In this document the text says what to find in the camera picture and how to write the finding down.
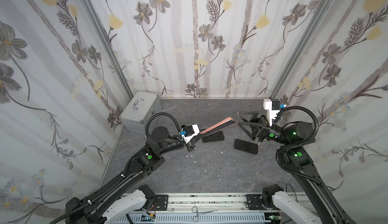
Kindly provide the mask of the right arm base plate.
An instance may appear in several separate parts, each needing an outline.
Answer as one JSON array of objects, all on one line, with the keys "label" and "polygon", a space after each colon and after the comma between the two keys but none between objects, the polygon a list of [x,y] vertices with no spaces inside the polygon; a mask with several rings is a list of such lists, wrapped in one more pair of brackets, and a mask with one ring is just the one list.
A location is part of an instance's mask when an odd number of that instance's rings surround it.
[{"label": "right arm base plate", "polygon": [[264,205],[261,194],[246,195],[246,207],[248,210],[273,210],[272,207]]}]

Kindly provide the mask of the black phone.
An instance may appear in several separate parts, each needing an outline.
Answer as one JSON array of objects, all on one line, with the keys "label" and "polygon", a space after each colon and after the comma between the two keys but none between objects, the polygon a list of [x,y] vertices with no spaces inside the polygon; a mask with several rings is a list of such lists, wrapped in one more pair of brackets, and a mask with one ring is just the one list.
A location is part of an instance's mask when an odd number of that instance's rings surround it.
[{"label": "black phone", "polygon": [[258,145],[256,143],[240,140],[240,139],[235,139],[234,141],[234,149],[243,151],[246,153],[258,154]]},{"label": "black phone", "polygon": [[203,137],[202,142],[203,143],[212,143],[212,142],[220,142],[224,141],[225,137],[222,131],[218,131],[214,134],[211,134],[209,136]]}]

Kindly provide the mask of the pink phone case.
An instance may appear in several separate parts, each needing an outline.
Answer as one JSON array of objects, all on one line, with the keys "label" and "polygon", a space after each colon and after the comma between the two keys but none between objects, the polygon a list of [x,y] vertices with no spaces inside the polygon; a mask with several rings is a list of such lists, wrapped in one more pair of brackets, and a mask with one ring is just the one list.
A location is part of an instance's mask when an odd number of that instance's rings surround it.
[{"label": "pink phone case", "polygon": [[223,121],[213,125],[212,127],[209,127],[208,129],[201,131],[199,134],[201,136],[209,136],[233,125],[234,123],[235,123],[235,120],[231,117],[228,117]]}]

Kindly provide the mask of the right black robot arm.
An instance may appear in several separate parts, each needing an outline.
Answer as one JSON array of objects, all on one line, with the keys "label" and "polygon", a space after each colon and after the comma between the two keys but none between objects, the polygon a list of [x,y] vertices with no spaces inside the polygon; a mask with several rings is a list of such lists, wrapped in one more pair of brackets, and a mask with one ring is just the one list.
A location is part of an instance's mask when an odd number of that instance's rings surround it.
[{"label": "right black robot arm", "polygon": [[[296,121],[279,126],[281,116],[290,110],[305,112],[312,119],[311,123]],[[319,122],[315,114],[301,106],[282,109],[271,124],[266,116],[251,112],[250,119],[240,114],[238,126],[253,141],[275,141],[281,144],[276,151],[275,160],[287,173],[293,175],[307,195],[316,214],[286,196],[279,186],[273,185],[263,189],[262,204],[283,211],[298,224],[353,224],[354,220],[341,207],[321,178],[312,158],[305,146],[315,142],[319,130]]]}]

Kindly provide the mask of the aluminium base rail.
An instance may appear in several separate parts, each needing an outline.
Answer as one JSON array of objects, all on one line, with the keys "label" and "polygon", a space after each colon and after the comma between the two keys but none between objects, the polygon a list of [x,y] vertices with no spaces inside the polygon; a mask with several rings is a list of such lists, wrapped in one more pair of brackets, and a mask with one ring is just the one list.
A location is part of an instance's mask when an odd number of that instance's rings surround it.
[{"label": "aluminium base rail", "polygon": [[[197,194],[164,194],[168,195],[166,211],[134,210],[117,219],[111,224],[297,224],[283,211],[248,210],[244,193],[197,193]],[[306,207],[307,197],[297,200],[297,194],[286,196],[298,202],[307,210],[316,214],[315,210]],[[200,220],[193,222],[192,207],[199,211],[217,212],[200,216]]]}]

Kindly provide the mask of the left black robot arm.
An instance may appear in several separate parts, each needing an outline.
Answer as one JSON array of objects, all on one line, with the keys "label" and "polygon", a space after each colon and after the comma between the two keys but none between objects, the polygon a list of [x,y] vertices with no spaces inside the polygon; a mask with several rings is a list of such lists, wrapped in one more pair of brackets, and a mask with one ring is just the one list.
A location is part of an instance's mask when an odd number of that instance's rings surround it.
[{"label": "left black robot arm", "polygon": [[156,195],[149,186],[141,185],[127,196],[124,193],[156,171],[165,161],[164,153],[193,150],[197,141],[213,133],[215,130],[201,131],[197,125],[185,126],[172,136],[166,127],[154,128],[121,173],[87,197],[68,201],[62,219],[67,224],[110,224],[131,211],[151,209]]}]

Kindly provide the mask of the black phone right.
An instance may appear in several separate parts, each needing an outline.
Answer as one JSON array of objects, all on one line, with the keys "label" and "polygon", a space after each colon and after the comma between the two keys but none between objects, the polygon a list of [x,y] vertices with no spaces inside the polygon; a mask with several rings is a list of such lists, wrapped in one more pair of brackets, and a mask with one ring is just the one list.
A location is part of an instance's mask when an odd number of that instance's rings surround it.
[{"label": "black phone right", "polygon": [[246,153],[258,154],[258,145],[256,143],[240,140],[240,139],[235,139],[234,141],[234,149],[243,151]]}]

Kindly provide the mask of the silver first aid case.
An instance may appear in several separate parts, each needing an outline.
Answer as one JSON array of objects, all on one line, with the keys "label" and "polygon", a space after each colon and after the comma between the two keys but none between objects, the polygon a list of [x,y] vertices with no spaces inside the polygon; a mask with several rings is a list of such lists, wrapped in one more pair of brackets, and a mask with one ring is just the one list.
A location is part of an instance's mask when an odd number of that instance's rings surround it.
[{"label": "silver first aid case", "polygon": [[162,105],[158,94],[137,92],[119,118],[128,131],[144,135],[149,118],[161,111]]}]

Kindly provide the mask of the black phone middle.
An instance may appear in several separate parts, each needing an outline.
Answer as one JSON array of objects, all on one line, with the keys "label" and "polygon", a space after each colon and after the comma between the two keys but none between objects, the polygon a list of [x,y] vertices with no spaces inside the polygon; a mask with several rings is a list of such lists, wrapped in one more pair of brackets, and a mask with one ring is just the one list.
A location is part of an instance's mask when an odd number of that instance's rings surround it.
[{"label": "black phone middle", "polygon": [[214,134],[211,134],[209,136],[203,137],[202,142],[203,143],[212,143],[212,142],[220,142],[224,141],[225,137],[222,131],[218,131]]}]

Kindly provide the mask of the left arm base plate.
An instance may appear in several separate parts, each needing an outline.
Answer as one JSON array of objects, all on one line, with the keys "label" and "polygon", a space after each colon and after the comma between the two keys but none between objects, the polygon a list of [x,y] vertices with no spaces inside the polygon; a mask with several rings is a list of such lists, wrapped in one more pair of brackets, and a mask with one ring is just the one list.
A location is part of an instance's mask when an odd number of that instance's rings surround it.
[{"label": "left arm base plate", "polygon": [[153,205],[148,211],[166,211],[168,208],[168,195],[156,195]]}]

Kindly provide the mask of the metal scissors forceps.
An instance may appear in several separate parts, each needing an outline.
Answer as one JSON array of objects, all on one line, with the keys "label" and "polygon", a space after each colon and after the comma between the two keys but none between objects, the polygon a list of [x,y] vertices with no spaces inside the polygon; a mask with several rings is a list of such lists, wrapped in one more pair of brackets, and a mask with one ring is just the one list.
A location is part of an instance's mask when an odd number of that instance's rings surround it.
[{"label": "metal scissors forceps", "polygon": [[208,213],[213,213],[217,212],[216,210],[211,210],[211,211],[199,211],[196,206],[192,207],[192,213],[194,214],[193,216],[193,222],[197,223],[200,220],[200,216],[208,214]]}]

